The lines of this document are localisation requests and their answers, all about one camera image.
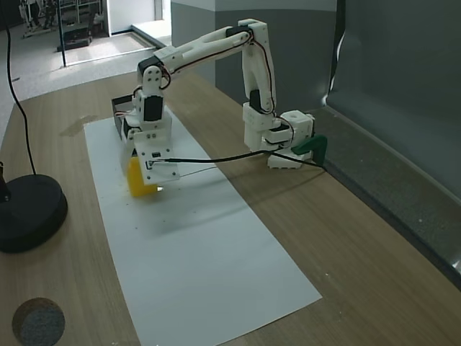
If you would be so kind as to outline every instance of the black cable cord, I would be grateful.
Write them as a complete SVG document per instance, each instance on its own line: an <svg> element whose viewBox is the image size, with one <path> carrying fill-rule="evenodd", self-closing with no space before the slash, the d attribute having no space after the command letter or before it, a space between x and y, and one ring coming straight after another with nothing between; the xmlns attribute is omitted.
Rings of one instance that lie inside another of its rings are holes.
<svg viewBox="0 0 461 346"><path fill-rule="evenodd" d="M272 110L270 112L267 112L267 114L271 114L275 112L275 100L274 100L274 92L272 91L272 73L271 73L271 67L269 64L269 57L267 56L266 48L264 48L264 46L261 43L259 43L256 40L253 40L252 43L254 43L255 45L257 45L258 47L262 49L262 53L264 54L264 60L266 61L267 73L269 74L269 90L271 93L271 102L272 102Z"/></svg>
<svg viewBox="0 0 461 346"><path fill-rule="evenodd" d="M162 70L162 77L166 79L166 85L165 86L160 86L160 90L165 90L166 88L168 88L170 86L172 77L171 77L171 74L168 72L168 70L166 69L165 66L162 66L161 70Z"/></svg>
<svg viewBox="0 0 461 346"><path fill-rule="evenodd" d="M133 97L136 97L136 93L142 89L142 86L137 86L136 89L133 90Z"/></svg>
<svg viewBox="0 0 461 346"><path fill-rule="evenodd" d="M1 12L1 18L5 24L5 29L6 29L6 36L8 37L8 46L6 49L6 74L8 76L8 85L9 85L9 90L12 93L13 99L16 102L16 105L18 106L19 110L21 111L22 117L24 118L24 131L26 135L26 145L27 145L27 153L29 154L29 161L30 161L30 166L32 167L32 171L34 172L34 175L37 175L37 172L35 171L35 165L34 165L34 160L32 158L32 152L30 150L30 142L29 142L29 125L27 123L27 116L26 112L24 111L24 108L22 108L21 103L19 102L16 93L14 92L14 87L13 87L13 81L12 81L12 34L9 31L9 26L8 22L6 21L6 16L4 13L4 8L3 8L3 2L0 0L0 12Z"/></svg>
<svg viewBox="0 0 461 346"><path fill-rule="evenodd" d="M253 151L251 153L246 153L246 154L241 154L241 155L236 155L236 156L229 156L229 157L223 157L220 159L162 159L158 160L160 162L171 162L171 163L190 163L190 164L219 164L222 162L230 162L230 161L237 161L241 159L246 159L252 156L257 156L257 155L262 155L262 154L271 154L277 157L280 157L282 159L286 159L288 161L293 161L297 162L299 164L305 164L306 166L312 166L312 167L318 167L325 169L325 167L321 166L320 164L314 164L312 162L307 162L303 160L298 160L294 159L292 157L279 154L277 151L274 150L259 150L259 151Z"/></svg>

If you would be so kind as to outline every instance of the yellow object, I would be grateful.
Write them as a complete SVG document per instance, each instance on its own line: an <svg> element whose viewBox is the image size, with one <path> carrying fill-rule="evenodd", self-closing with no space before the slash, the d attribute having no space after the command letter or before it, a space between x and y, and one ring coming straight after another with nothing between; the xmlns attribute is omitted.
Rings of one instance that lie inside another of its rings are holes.
<svg viewBox="0 0 461 346"><path fill-rule="evenodd" d="M133 197L148 195L158 190L157 185L144 185L143 175L141 174L141 167L137 157L132 157L130 159L127 171L127 181Z"/></svg>

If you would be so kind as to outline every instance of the metal shelf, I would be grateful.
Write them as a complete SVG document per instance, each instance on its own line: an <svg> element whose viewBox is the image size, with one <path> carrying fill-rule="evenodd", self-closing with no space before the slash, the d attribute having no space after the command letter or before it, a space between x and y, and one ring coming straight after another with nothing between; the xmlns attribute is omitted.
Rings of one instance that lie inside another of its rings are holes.
<svg viewBox="0 0 461 346"><path fill-rule="evenodd" d="M100 0L73 0L67 1L61 4L61 9L67 9L69 7L76 8L76 21L80 24L80 8L89 6L92 4L98 4L98 12L101 13L101 1Z"/></svg>

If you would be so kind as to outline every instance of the white paper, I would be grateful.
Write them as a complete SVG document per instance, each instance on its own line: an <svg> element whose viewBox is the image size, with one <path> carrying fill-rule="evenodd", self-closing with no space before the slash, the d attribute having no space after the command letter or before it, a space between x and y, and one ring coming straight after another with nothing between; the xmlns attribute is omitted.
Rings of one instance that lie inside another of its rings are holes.
<svg viewBox="0 0 461 346"><path fill-rule="evenodd" d="M207 159L172 117L176 156ZM219 345L321 298L219 169L132 198L113 119L86 124L85 135L110 250L143 346ZM179 164L179 171L213 166Z"/></svg>

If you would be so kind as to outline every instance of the table surface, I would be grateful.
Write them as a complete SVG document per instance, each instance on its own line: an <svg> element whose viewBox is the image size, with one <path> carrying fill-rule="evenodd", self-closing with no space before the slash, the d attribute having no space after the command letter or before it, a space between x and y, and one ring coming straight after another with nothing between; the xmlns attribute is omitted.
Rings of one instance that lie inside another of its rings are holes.
<svg viewBox="0 0 461 346"><path fill-rule="evenodd" d="M61 183L69 213L41 247L0 254L3 345L18 345L12 317L37 297L55 301L65 314L58 345L140 344L107 243L83 130L84 123L111 117L111 99L135 85L135 74L125 74L24 101L37 170ZM200 77L175 81L166 100L211 157L246 152L241 106ZM17 107L0 158L6 180L30 173ZM323 296L227 346L459 345L461 292L329 174L313 167L270 170L263 157L219 167Z"/></svg>

